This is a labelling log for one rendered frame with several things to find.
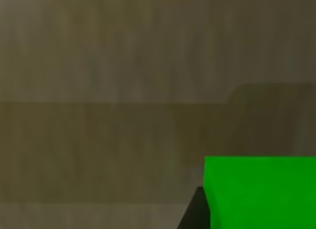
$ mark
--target brown background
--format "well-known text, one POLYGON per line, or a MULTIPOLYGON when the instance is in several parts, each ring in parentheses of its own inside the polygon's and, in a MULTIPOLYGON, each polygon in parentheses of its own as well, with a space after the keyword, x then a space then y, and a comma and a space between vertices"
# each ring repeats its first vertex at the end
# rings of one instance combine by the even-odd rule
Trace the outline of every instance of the brown background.
POLYGON ((205 155, 313 154, 314 1, 1 0, 0 224, 175 228, 205 155))

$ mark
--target green rectangle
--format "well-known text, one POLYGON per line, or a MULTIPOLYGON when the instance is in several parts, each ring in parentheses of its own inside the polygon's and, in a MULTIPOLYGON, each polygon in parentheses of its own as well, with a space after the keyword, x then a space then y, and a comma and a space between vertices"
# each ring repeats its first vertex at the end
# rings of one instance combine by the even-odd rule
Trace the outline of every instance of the green rectangle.
POLYGON ((315 229, 316 157, 206 157, 212 229, 315 229))

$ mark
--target green screen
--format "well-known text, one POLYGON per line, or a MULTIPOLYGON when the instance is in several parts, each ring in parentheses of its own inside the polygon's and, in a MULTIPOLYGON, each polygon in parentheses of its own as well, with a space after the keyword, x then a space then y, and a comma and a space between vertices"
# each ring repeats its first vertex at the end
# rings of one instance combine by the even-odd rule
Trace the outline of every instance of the green screen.
POLYGON ((212 229, 316 229, 316 157, 206 157, 212 229))

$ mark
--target green block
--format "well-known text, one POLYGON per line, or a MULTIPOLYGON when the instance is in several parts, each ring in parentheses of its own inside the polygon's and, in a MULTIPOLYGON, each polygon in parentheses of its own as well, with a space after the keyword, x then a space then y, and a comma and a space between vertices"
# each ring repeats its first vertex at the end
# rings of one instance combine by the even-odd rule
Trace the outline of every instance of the green block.
POLYGON ((315 229, 316 157, 206 157, 212 229, 315 229))

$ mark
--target green box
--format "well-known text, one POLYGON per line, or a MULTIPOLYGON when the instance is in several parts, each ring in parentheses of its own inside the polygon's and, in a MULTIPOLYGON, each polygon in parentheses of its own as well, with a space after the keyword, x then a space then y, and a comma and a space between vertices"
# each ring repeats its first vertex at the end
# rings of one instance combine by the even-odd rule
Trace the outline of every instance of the green box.
POLYGON ((212 229, 315 229, 316 157, 206 157, 212 229))

